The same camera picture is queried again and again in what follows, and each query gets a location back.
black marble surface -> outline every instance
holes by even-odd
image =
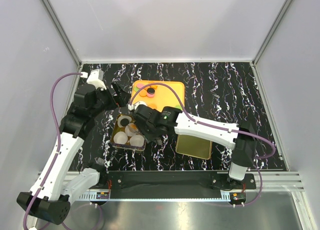
[[[90,72],[96,68],[104,71],[104,82],[108,87],[112,81],[117,81],[129,93],[133,83],[139,79],[183,82],[186,88],[185,108],[189,113],[227,123],[250,121],[259,135],[274,143],[249,63],[85,64],[82,70]],[[79,84],[84,83],[85,79],[80,79]],[[110,145],[110,136],[120,113],[128,113],[128,109],[108,111],[96,118],[96,126],[84,142],[83,150],[79,150],[74,158],[71,171],[81,169],[98,157],[104,159],[109,171],[222,170],[230,164],[232,151],[215,143],[209,160],[177,154],[176,135],[164,136],[162,146],[147,144],[142,153],[116,150]],[[270,151],[269,146],[258,143],[257,155]],[[285,169],[278,153],[267,160],[259,160],[257,165],[268,170]]]

black cap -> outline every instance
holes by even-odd
[[[156,92],[156,90],[153,89],[153,88],[148,88],[146,91],[147,91],[149,94],[154,94],[154,93]]]
[[[121,119],[120,120],[120,124],[124,127],[127,126],[129,123],[130,123],[129,119]]]

gold tray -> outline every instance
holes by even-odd
[[[188,155],[200,159],[211,158],[212,142],[206,139],[189,135],[178,135],[175,151],[178,154]]]
[[[145,150],[146,144],[147,144],[146,140],[144,140],[144,143],[143,143],[142,147],[136,147],[136,146],[130,145],[129,140],[130,140],[131,137],[128,137],[128,142],[126,144],[116,144],[114,142],[114,136],[116,135],[116,133],[125,131],[124,127],[119,127],[119,125],[118,125],[118,118],[120,116],[129,116],[129,117],[132,118],[132,116],[127,115],[127,114],[120,114],[120,115],[117,116],[117,118],[115,120],[113,131],[112,131],[111,139],[110,139],[111,145],[114,146],[115,148],[119,148],[119,149],[130,149],[130,150],[135,150],[135,151],[143,151],[143,150]]]

orange tray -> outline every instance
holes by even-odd
[[[139,84],[151,84],[151,83],[164,83],[168,86],[170,86],[174,91],[178,94],[181,102],[183,105],[185,105],[185,85],[181,82],[173,82],[173,81],[150,81],[150,80],[137,80],[133,84],[133,89],[132,89],[132,94],[131,98],[134,96],[134,94],[137,92],[138,87],[137,85]],[[133,100],[133,104],[137,103],[138,101],[143,101],[145,102],[150,108],[156,109],[157,111],[162,111],[164,107],[170,106],[170,107],[175,107],[182,109],[176,96],[166,88],[165,86],[162,85],[157,85],[154,93],[154,97],[150,98],[147,96],[140,96],[138,94],[135,99]]]

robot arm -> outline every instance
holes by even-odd
[[[102,81],[103,72],[93,70],[86,84],[80,86],[74,94],[67,115],[61,121],[61,147],[57,153],[58,140],[41,175],[29,192],[21,192],[17,203],[26,210],[32,197],[41,186],[50,168],[53,158],[58,154],[45,184],[31,207],[30,215],[54,224],[61,224],[67,217],[70,206],[78,197],[92,186],[103,186],[107,182],[104,166],[91,164],[67,185],[63,181],[77,151],[82,147],[89,132],[95,125],[95,117],[106,110],[125,107],[130,94],[125,93],[116,83],[112,96]]]
[[[177,108],[165,107],[162,112],[159,112],[140,104],[135,106],[132,116],[135,125],[147,142],[157,141],[160,143],[161,135],[180,134],[207,139],[232,149],[231,166],[228,174],[232,180],[242,181],[247,169],[253,167],[257,143],[254,138],[231,130],[254,133],[253,127],[249,123],[243,123],[239,126],[238,124],[221,123],[189,115],[195,119],[195,122],[191,121]],[[227,128],[229,131],[211,128],[198,122]]]

